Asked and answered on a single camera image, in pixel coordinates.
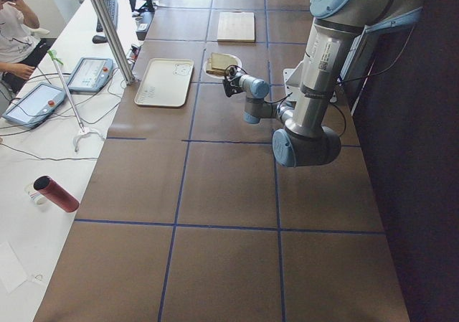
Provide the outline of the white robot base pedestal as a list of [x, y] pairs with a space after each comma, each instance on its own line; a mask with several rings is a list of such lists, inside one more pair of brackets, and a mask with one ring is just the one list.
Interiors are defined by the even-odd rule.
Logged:
[[302, 95], [331, 99], [340, 71], [340, 47], [340, 42], [330, 39], [315, 40], [307, 45], [303, 59], [294, 69], [283, 70], [285, 94], [291, 94], [290, 101], [296, 102]]

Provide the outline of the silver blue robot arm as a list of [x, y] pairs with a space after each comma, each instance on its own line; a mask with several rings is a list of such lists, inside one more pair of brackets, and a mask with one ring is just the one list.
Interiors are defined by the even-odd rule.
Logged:
[[295, 105], [268, 103], [268, 84], [235, 65], [224, 71], [224, 91], [227, 96], [246, 94], [246, 123], [275, 118], [283, 124], [272, 139], [280, 165], [329, 164], [339, 155], [341, 141], [322, 121], [354, 39], [412, 25], [422, 5], [423, 0], [310, 0], [313, 23], [304, 58], [285, 82], [293, 88]]

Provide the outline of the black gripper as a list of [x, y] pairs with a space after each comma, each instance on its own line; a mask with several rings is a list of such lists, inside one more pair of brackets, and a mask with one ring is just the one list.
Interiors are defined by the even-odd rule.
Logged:
[[239, 66], [229, 66], [224, 71], [224, 81], [227, 84], [238, 84], [241, 77]]

